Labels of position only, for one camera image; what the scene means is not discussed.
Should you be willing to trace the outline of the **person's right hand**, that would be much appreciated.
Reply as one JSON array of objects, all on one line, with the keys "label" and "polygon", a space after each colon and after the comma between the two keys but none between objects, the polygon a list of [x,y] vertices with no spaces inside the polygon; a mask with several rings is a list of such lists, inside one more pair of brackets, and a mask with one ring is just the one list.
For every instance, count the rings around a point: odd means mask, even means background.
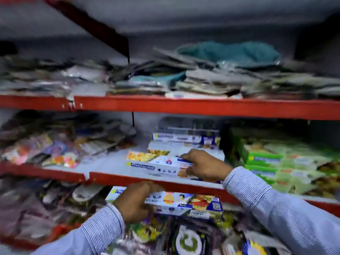
[{"label": "person's right hand", "polygon": [[199,176],[195,177],[203,180],[223,181],[233,170],[233,167],[213,157],[204,150],[191,149],[188,153],[182,154],[180,157],[183,160],[191,162],[191,166],[197,166]]}]

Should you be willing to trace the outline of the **person's left hand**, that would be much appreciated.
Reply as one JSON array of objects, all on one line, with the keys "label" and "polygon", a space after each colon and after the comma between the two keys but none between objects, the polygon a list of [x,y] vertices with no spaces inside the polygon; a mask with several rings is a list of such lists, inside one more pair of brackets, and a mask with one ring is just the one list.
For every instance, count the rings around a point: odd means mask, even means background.
[{"label": "person's left hand", "polygon": [[154,206],[145,203],[149,196],[140,193],[138,183],[134,183],[114,200],[113,205],[119,210],[125,224],[138,223],[154,212]]}]

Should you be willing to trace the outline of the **white foil box yellow print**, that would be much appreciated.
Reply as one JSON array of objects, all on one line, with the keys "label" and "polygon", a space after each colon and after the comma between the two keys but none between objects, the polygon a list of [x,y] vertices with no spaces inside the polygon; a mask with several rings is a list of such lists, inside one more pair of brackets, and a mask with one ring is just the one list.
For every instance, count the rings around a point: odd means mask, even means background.
[{"label": "white foil box yellow print", "polygon": [[186,178],[217,184],[222,183],[221,180],[213,181],[187,174],[186,169],[191,167],[192,163],[174,156],[129,151],[125,164],[136,168],[138,171],[147,172],[155,176]]}]

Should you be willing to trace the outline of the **white foil box food print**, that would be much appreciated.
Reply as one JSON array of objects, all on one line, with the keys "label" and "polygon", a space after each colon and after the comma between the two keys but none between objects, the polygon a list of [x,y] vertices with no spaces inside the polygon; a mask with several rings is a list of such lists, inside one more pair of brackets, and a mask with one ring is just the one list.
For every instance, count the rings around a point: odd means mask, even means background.
[{"label": "white foil box food print", "polygon": [[159,191],[145,199],[155,214],[220,220],[223,208],[219,197],[205,194]]}]

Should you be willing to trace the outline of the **person's right forearm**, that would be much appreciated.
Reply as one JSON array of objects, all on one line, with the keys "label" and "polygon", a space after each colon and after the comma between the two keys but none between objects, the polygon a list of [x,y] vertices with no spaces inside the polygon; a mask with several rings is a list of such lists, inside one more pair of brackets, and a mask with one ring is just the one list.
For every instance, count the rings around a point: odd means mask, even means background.
[{"label": "person's right forearm", "polygon": [[294,255],[340,255],[340,218],[272,189],[243,167],[233,169],[223,186]]}]

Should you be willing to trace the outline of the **person's left forearm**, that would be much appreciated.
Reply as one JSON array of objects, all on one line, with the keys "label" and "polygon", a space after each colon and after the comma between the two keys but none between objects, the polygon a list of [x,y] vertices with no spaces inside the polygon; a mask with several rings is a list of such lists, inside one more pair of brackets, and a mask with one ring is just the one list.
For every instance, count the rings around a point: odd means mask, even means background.
[{"label": "person's left forearm", "polygon": [[39,247],[30,255],[101,255],[121,237],[125,223],[114,205],[100,209],[79,228],[64,237]]}]

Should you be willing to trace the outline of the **white foil roll box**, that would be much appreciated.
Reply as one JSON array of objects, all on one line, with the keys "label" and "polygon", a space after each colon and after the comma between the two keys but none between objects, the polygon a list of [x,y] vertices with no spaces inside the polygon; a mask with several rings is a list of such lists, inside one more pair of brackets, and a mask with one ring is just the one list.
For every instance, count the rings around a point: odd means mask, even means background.
[{"label": "white foil roll box", "polygon": [[147,152],[157,155],[180,157],[182,154],[188,153],[191,149],[204,150],[220,160],[225,159],[224,152],[219,149],[219,146],[187,142],[151,141],[148,145]]},{"label": "white foil roll box", "polygon": [[200,145],[220,145],[221,137],[173,133],[152,133],[153,141],[182,142]]}]

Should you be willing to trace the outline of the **dark foil roll box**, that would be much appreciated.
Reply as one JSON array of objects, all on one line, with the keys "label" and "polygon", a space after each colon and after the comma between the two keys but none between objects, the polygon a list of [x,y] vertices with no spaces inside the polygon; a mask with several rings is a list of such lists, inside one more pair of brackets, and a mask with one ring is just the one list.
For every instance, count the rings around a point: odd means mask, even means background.
[{"label": "dark foil roll box", "polygon": [[160,119],[156,127],[160,130],[194,130],[218,132],[221,128],[218,120],[209,118],[165,116]]}]

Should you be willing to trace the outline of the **pile of printed plate packets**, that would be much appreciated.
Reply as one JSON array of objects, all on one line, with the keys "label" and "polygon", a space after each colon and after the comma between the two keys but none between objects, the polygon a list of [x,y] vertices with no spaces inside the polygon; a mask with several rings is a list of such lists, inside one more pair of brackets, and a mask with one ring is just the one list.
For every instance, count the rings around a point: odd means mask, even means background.
[{"label": "pile of printed plate packets", "polygon": [[202,215],[151,215],[128,225],[101,255],[294,255],[251,215]]}]

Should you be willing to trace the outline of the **stack of green boxes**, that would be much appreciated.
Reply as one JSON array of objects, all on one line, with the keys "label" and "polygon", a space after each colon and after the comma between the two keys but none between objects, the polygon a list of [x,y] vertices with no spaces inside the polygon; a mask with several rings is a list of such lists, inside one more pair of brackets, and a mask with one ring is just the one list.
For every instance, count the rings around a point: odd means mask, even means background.
[{"label": "stack of green boxes", "polygon": [[230,160],[281,193],[340,202],[340,151],[274,129],[229,129]]}]

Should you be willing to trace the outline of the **pile of grey packets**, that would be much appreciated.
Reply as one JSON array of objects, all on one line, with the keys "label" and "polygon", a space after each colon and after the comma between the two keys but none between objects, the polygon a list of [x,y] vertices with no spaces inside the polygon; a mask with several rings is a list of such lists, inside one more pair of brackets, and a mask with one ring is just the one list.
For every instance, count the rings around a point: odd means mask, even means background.
[{"label": "pile of grey packets", "polygon": [[261,100],[340,101],[340,76],[314,72],[303,61],[238,68],[154,47],[152,60],[114,66],[108,71],[111,95],[159,95],[167,98],[252,98]]}]

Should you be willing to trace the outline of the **pile of colourful toy packets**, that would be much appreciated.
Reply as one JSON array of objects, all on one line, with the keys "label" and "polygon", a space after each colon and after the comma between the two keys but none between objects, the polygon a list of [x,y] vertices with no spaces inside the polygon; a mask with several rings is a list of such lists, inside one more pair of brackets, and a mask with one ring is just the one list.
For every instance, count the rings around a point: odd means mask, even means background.
[{"label": "pile of colourful toy packets", "polygon": [[0,125],[0,161],[75,169],[134,145],[136,129],[96,112],[63,115],[22,110]]}]

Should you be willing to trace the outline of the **pile of dark packets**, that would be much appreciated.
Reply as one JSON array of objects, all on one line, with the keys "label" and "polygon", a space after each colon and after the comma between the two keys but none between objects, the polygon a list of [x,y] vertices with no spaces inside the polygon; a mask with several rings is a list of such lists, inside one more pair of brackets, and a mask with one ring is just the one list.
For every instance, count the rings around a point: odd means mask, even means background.
[{"label": "pile of dark packets", "polygon": [[26,224],[83,224],[103,208],[109,186],[0,176],[0,232]]}]

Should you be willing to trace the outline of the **teal cloth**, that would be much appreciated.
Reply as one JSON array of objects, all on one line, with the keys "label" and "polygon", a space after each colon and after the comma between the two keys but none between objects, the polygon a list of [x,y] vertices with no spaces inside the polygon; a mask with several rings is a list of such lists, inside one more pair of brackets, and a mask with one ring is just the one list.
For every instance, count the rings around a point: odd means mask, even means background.
[{"label": "teal cloth", "polygon": [[176,51],[181,55],[210,61],[220,66],[232,64],[238,68],[256,68],[276,65],[282,58],[272,45],[249,41],[225,44],[215,41],[186,44]]}]

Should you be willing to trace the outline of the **pile of clear plastic packets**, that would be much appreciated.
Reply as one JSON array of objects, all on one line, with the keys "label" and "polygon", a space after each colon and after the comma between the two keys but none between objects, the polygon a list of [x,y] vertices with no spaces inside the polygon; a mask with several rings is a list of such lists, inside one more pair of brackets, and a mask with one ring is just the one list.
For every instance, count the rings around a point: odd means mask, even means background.
[{"label": "pile of clear plastic packets", "polygon": [[92,60],[0,57],[0,96],[68,98],[74,87],[106,84],[108,80],[106,64]]}]

